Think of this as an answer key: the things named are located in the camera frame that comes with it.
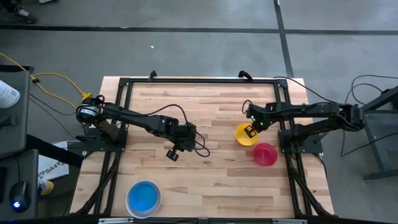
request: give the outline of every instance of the blue bowl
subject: blue bowl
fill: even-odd
[[[148,218],[159,209],[161,201],[159,187],[152,181],[141,180],[127,192],[126,208],[136,218]]]

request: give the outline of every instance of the yellow cup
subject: yellow cup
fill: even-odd
[[[258,139],[259,135],[255,135],[253,138],[250,138],[248,134],[244,131],[244,129],[247,126],[250,126],[250,123],[244,123],[240,124],[236,129],[235,129],[235,138],[236,140],[242,145],[242,146],[252,146],[254,145]]]

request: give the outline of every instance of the wooden table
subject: wooden table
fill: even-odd
[[[115,101],[119,78],[104,77],[100,94],[106,101]],[[303,87],[289,80],[288,84],[292,104],[308,103]],[[257,165],[252,159],[253,147],[241,146],[235,140],[235,127],[250,122],[241,112],[246,99],[258,105],[274,102],[274,87],[247,83],[135,83],[130,110],[148,113],[171,103],[179,104],[206,138],[211,156],[202,158],[194,152],[179,152],[179,160],[173,162],[165,156],[171,142],[130,126],[127,148],[119,166],[112,216],[130,216],[125,206],[127,191],[138,180],[147,179],[155,182],[162,192],[156,217],[293,217],[285,157],[280,153],[277,138],[279,124],[263,131],[259,139],[278,151],[278,160],[271,167]],[[167,108],[159,114],[183,121],[178,108]],[[312,119],[295,121],[308,124]],[[83,161],[71,212],[81,208],[97,187],[103,157],[103,152],[95,152]],[[302,157],[308,187],[324,208],[333,213],[321,162],[312,154]],[[101,209],[107,194],[105,189]],[[304,212],[299,190],[298,195]]]

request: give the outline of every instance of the concrete floor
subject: concrete floor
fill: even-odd
[[[45,5],[25,1],[40,17],[39,24],[121,27],[270,28],[277,21],[272,0],[59,0]],[[394,0],[280,0],[286,29],[396,30],[398,2]],[[0,12],[0,22],[15,19]],[[364,74],[398,77],[396,35],[287,35],[295,77],[322,96],[342,102],[351,80]],[[62,73],[82,90],[98,94],[105,75],[225,76],[240,70],[254,77],[286,76],[279,34],[209,34],[157,32],[60,32],[0,30],[0,52],[35,72]],[[9,64],[0,58],[0,64]],[[397,80],[363,78],[386,89]],[[81,96],[64,80],[43,77],[48,90],[75,105]],[[72,109],[35,86],[31,92],[66,113]],[[367,102],[379,94],[361,86],[356,95]],[[310,102],[320,101],[308,94]],[[73,134],[82,134],[74,116],[58,114]],[[51,117],[30,105],[29,132],[46,141],[72,140]],[[328,183],[335,213],[341,217],[396,222],[398,178],[364,182],[377,171],[370,147],[340,158],[341,132],[322,140]],[[348,133],[345,150],[367,143],[365,133]],[[57,203],[62,213],[64,200]]]

